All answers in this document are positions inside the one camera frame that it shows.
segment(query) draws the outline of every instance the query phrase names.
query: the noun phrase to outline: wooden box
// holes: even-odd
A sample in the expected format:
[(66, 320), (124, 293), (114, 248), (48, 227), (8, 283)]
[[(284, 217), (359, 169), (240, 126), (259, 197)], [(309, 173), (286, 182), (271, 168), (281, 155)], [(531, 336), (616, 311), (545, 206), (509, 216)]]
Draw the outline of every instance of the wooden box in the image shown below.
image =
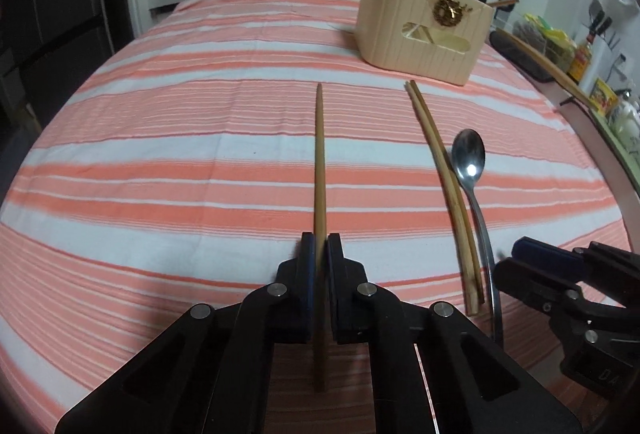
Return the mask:
[(355, 35), (369, 64), (464, 85), (493, 17), (478, 0), (360, 0)]

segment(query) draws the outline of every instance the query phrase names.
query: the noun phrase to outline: metal spoon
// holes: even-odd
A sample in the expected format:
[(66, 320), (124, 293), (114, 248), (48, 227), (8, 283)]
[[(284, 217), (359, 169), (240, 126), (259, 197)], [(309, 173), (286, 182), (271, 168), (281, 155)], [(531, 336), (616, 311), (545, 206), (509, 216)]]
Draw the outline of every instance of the metal spoon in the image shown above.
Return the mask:
[(466, 196), (471, 204), (471, 209), (476, 215), (476, 221), (478, 222), (480, 257), (482, 258), (482, 263), (484, 263), (487, 273), (487, 293), (489, 293), (491, 302), (494, 341), (502, 347), (504, 343), (504, 332), (502, 330), (500, 292), (494, 283), (494, 252), (491, 249), (491, 241), (489, 241), (489, 234), (487, 233), (486, 224), (482, 217), (482, 210), (480, 210), (476, 195), (474, 194), (474, 187), (484, 170), (484, 143), (482, 143), (480, 134), (475, 130), (465, 129), (456, 136), (453, 140), (453, 146), (451, 147), (451, 165), (458, 177), (460, 186), (466, 192)]

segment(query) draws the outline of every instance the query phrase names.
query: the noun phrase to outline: striped tablecloth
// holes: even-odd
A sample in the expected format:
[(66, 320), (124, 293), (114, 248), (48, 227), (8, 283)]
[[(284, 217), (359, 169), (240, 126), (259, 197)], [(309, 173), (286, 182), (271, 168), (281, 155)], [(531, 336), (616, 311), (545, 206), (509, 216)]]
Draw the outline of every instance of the striped tablecloth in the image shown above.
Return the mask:
[[(462, 308), (451, 222), (406, 75), (360, 59), (357, 9), (185, 2), (46, 128), (0, 212), (0, 367), (46, 430), (193, 303), (241, 301), (292, 256), (313, 228), (318, 81), (329, 232), (401, 299)], [(464, 87), (417, 83), (447, 146), (466, 127), (484, 138), (477, 194), (497, 257), (523, 235), (628, 247), (575, 133), (496, 52), (482, 50)], [(503, 305), (508, 353), (533, 371), (549, 365), (558, 342), (545, 318)], [(485, 308), (476, 323), (487, 320)], [(278, 346), (267, 432), (373, 432), (366, 353), (332, 346), (329, 389), (314, 395), (310, 349)], [(568, 402), (579, 395), (564, 380), (545, 385)]]

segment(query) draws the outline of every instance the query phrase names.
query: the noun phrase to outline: spoon bowl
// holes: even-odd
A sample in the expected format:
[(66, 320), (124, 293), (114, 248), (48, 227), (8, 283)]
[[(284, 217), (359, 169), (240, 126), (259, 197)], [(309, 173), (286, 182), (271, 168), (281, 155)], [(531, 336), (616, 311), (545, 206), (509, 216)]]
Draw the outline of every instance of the spoon bowl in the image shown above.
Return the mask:
[(475, 130), (465, 129), (453, 140), (451, 166), (465, 190), (473, 190), (484, 171), (484, 143)]

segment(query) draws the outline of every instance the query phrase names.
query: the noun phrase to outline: gold deer emblem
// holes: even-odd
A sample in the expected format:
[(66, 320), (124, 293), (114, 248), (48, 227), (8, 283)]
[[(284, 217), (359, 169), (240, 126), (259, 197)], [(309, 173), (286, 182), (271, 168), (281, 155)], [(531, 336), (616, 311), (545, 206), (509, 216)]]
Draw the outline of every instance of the gold deer emblem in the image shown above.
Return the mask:
[(455, 0), (436, 0), (436, 5), (433, 7), (433, 18), (441, 26), (446, 28), (454, 28), (460, 22), (462, 22), (465, 13), (471, 13), (473, 8), (470, 8), (465, 4), (460, 5), (460, 2)]

